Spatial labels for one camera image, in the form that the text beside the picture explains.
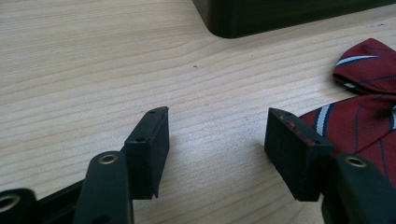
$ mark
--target wooden tabletop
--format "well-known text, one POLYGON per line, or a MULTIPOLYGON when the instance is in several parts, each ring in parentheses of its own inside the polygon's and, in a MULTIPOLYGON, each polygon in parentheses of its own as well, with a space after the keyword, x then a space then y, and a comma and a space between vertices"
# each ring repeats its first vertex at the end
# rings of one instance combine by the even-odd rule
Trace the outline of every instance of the wooden tabletop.
POLYGON ((169 107, 160 197, 136 223, 322 223, 263 150, 269 107, 302 115, 353 95, 332 81, 367 38, 396 49, 396 5, 238 39, 209 33, 191 0, 0 2, 0 191, 40 199, 120 150, 169 107))

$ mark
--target black plastic part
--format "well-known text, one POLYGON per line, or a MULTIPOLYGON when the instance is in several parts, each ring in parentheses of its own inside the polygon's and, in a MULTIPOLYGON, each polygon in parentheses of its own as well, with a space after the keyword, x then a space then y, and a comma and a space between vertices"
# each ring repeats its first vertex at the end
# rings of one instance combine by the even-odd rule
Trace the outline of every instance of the black plastic part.
POLYGON ((333 175, 335 159, 330 162, 321 171, 322 185, 321 192, 324 195, 321 213, 325 224, 349 223, 346 209, 340 198, 340 194, 336 189, 333 175))
POLYGON ((125 153, 133 199, 158 197, 169 150, 168 107, 150 110, 139 121, 122 148, 125 153))
POLYGON ((41 223, 69 224, 73 220, 83 180, 38 201, 41 223))
POLYGON ((73 224, 130 224, 133 223, 131 209, 125 155, 108 151, 93 157, 73 224))
POLYGON ((396 0, 193 0, 214 35, 236 38, 318 21, 396 0))
POLYGON ((332 144, 290 112, 270 108, 264 148, 294 198, 316 202, 332 144))
POLYGON ((39 223, 35 194, 29 189, 11 189, 0 193, 0 223, 39 223))
POLYGON ((396 191, 374 164, 341 154, 329 169, 328 178, 339 193, 348 223, 396 223, 396 191))

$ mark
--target red striped fabric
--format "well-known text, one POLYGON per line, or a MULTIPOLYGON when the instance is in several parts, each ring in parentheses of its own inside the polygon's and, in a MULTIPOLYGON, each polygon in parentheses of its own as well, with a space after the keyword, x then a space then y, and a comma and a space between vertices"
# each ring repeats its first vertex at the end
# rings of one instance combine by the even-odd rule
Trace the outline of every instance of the red striped fabric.
POLYGON ((343 54, 332 76, 359 96, 301 118, 332 142, 334 156, 363 156, 396 188, 396 52, 368 39, 343 54))

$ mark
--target striped tie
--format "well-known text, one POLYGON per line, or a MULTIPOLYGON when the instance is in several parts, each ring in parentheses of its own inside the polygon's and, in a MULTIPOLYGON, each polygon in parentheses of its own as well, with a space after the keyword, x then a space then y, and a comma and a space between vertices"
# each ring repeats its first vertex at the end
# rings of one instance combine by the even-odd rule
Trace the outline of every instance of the striped tie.
POLYGON ((396 188, 396 52, 368 39, 344 53, 332 76, 360 96, 301 118, 332 142, 334 156, 372 161, 396 188))

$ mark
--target screw hole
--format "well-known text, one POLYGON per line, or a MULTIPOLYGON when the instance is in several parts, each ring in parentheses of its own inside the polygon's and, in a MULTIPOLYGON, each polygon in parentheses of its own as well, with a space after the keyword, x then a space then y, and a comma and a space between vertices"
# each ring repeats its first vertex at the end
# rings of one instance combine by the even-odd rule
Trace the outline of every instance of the screw hole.
POLYGON ((118 159, 118 157, 116 155, 110 154, 110 155, 103 156, 101 159, 99 159, 99 162, 106 165, 106 164, 113 163, 117 159, 118 159))
POLYGON ((346 163, 348 163, 349 165, 353 165, 359 168, 363 168, 366 167, 367 164, 366 162, 356 158, 356 157, 346 157, 345 158, 346 163))
POLYGON ((13 208, 21 200, 17 194, 8 194, 0 198, 0 213, 6 212, 13 208))
POLYGON ((138 138, 136 138, 135 140, 136 140, 136 142, 144 142, 144 141, 146 140, 146 138, 144 138, 144 137, 138 137, 138 138))

